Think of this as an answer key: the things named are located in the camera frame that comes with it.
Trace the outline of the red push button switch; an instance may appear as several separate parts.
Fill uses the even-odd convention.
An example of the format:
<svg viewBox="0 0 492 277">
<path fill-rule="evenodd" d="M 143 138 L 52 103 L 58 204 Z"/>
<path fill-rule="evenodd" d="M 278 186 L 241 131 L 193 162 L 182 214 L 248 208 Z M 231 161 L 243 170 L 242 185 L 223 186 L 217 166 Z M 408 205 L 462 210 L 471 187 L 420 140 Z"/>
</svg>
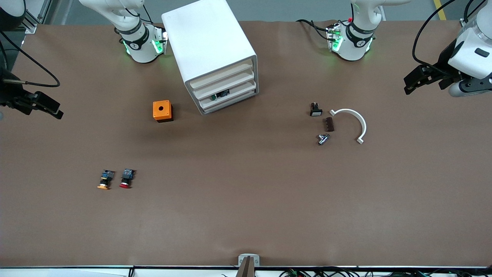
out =
<svg viewBox="0 0 492 277">
<path fill-rule="evenodd" d="M 121 176 L 121 183 L 119 184 L 119 187 L 125 189 L 132 188 L 132 181 L 134 179 L 135 174 L 136 171 L 133 169 L 124 169 Z"/>
</svg>

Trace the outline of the white semicircular plastic clamp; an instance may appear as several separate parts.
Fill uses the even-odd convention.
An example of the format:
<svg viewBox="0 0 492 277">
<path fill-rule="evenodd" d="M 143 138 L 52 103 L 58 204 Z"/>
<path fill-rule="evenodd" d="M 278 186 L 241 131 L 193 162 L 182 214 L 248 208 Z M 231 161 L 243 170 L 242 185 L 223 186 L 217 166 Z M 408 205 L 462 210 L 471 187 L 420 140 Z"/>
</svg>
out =
<svg viewBox="0 0 492 277">
<path fill-rule="evenodd" d="M 335 116 L 335 115 L 338 115 L 341 113 L 350 114 L 350 115 L 352 115 L 358 119 L 358 121 L 361 125 L 361 134 L 357 137 L 356 141 L 359 144 L 363 144 L 364 143 L 364 136 L 367 133 L 367 123 L 366 123 L 366 120 L 364 119 L 364 117 L 359 112 L 357 112 L 353 109 L 343 108 L 343 109 L 338 109 L 338 110 L 333 110 L 333 109 L 330 110 L 330 115 L 332 115 L 332 116 Z"/>
</svg>

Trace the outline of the orange box with hole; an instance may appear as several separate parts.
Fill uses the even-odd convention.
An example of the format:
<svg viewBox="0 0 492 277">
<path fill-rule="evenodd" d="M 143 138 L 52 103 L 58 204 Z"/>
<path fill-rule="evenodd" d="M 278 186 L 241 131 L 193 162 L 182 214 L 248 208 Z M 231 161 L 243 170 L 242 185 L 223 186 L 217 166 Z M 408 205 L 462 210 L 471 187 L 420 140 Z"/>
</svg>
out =
<svg viewBox="0 0 492 277">
<path fill-rule="evenodd" d="M 153 102 L 152 105 L 153 119 L 159 123 L 174 121 L 173 106 L 169 100 L 160 100 Z"/>
</svg>

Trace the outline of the yellow push button switch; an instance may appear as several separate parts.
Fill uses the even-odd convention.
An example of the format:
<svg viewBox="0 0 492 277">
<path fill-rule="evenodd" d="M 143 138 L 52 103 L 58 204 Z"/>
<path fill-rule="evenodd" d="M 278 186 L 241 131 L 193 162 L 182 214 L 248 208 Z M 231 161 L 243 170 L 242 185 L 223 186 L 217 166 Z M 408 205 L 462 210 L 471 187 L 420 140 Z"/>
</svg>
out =
<svg viewBox="0 0 492 277">
<path fill-rule="evenodd" d="M 114 175 L 115 175 L 115 171 L 103 170 L 101 177 L 100 177 L 100 183 L 97 186 L 97 188 L 100 188 L 103 190 L 109 190 Z"/>
</svg>

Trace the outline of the white table edge rail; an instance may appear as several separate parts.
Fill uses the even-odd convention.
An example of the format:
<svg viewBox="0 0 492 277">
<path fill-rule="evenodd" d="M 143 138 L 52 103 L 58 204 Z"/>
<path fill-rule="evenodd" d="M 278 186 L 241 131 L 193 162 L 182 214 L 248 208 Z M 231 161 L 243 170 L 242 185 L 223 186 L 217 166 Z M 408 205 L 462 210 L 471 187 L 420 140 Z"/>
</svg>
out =
<svg viewBox="0 0 492 277">
<path fill-rule="evenodd" d="M 0 277 L 235 277 L 238 266 L 0 267 Z M 492 277 L 486 267 L 260 266 L 256 277 Z"/>
</svg>

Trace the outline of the grey metal table bracket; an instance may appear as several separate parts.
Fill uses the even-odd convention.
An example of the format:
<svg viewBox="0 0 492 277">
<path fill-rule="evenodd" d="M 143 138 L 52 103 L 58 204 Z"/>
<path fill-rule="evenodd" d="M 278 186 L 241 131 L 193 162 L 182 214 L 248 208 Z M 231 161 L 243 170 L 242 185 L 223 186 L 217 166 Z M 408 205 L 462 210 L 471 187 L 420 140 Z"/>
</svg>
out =
<svg viewBox="0 0 492 277">
<path fill-rule="evenodd" d="M 241 254 L 238 257 L 236 277 L 256 277 L 256 268 L 260 266 L 258 254 Z"/>
</svg>

